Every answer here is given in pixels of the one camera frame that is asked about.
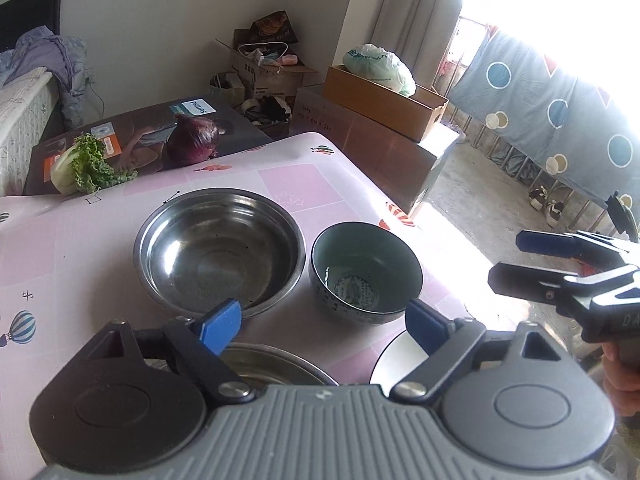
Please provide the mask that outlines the right hand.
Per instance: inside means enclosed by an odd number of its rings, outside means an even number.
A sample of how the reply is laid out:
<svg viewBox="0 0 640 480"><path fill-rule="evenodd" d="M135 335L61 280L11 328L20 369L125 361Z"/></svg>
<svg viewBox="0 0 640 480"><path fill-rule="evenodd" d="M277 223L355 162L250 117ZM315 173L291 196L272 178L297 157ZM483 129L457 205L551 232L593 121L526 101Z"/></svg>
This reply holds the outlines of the right hand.
<svg viewBox="0 0 640 480"><path fill-rule="evenodd" d="M624 365L615 354L603 358L603 387L608 398L622 416L639 413L639 373Z"/></svg>

